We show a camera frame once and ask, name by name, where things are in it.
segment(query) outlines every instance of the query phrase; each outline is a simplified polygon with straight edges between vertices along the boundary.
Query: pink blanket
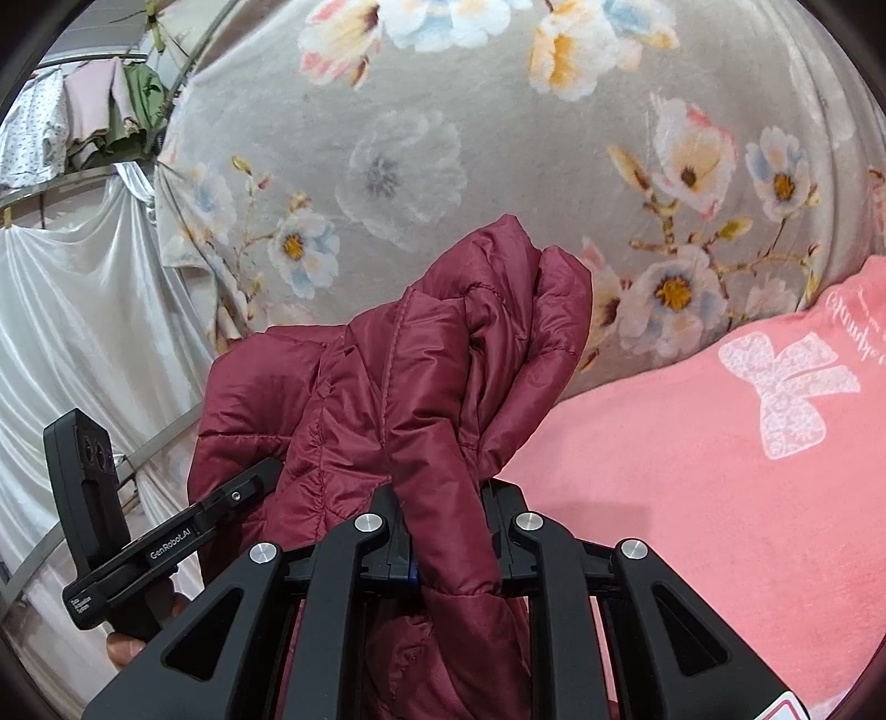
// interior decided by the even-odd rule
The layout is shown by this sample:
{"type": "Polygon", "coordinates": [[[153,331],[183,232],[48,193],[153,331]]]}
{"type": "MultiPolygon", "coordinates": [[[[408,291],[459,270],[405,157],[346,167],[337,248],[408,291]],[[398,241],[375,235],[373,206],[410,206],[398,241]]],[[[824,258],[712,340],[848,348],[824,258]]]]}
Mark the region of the pink blanket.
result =
{"type": "Polygon", "coordinates": [[[556,407],[502,471],[636,536],[827,716],[886,632],[886,258],[811,310],[556,407]]]}

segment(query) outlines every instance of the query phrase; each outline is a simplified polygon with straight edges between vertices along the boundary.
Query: white satin fabric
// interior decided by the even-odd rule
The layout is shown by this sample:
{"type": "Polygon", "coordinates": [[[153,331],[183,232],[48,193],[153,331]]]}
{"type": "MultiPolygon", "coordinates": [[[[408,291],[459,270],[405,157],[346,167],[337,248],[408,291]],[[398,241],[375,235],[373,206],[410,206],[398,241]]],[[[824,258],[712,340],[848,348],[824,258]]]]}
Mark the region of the white satin fabric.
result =
{"type": "MultiPolygon", "coordinates": [[[[79,407],[132,453],[197,404],[212,362],[178,270],[164,267],[149,220],[150,183],[118,167],[95,216],[70,231],[0,230],[0,557],[14,573],[58,521],[43,429],[79,407]]],[[[136,477],[133,536],[187,504],[193,431],[136,477]]],[[[30,610],[6,623],[43,689],[66,716],[113,676],[105,631],[78,631],[61,605],[74,579],[65,547],[28,587],[30,610]]],[[[176,582],[200,591],[196,560],[176,582]]]]}

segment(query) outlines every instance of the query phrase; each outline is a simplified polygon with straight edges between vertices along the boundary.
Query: gray floral fabric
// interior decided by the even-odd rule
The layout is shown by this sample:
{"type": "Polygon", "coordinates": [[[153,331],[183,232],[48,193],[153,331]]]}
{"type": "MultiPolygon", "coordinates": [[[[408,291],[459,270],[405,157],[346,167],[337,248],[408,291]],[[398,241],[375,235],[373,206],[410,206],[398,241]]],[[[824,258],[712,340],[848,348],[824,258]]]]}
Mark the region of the gray floral fabric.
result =
{"type": "Polygon", "coordinates": [[[795,0],[240,12],[157,173],[164,259],[220,351],[394,300],[512,213],[592,271],[572,395],[802,308],[882,249],[882,114],[795,0]]]}

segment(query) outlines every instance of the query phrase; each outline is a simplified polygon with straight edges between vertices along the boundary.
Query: clothespin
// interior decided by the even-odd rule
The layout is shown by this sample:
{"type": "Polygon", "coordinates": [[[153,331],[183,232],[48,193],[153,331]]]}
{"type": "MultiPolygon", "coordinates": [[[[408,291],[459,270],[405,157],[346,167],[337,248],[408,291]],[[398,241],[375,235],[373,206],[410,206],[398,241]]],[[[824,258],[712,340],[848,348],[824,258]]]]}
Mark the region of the clothespin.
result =
{"type": "Polygon", "coordinates": [[[154,47],[157,48],[157,52],[163,52],[166,49],[166,41],[163,40],[163,35],[160,33],[160,26],[157,22],[156,0],[148,0],[144,4],[144,12],[148,16],[148,28],[154,36],[154,47]]]}

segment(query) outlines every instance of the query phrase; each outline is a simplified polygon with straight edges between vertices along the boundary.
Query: metal bolt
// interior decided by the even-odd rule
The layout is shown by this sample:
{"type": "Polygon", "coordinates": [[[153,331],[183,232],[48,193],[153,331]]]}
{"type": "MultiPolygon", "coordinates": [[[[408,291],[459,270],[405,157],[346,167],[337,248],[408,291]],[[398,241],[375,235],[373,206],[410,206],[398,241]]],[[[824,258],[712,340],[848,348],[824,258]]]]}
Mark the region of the metal bolt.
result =
{"type": "Polygon", "coordinates": [[[517,516],[517,527],[526,532],[532,532],[545,524],[545,519],[538,513],[521,513],[517,516]]]}
{"type": "Polygon", "coordinates": [[[276,546],[271,543],[258,543],[253,545],[253,548],[249,551],[249,559],[252,562],[257,562],[259,565],[264,565],[264,563],[270,562],[275,557],[276,546]]]}
{"type": "Polygon", "coordinates": [[[625,540],[621,552],[629,560],[642,560],[649,555],[649,547],[642,540],[625,540]]]}
{"type": "Polygon", "coordinates": [[[385,521],[375,513],[366,513],[354,521],[354,526],[362,533],[374,533],[384,524],[385,521]]]}

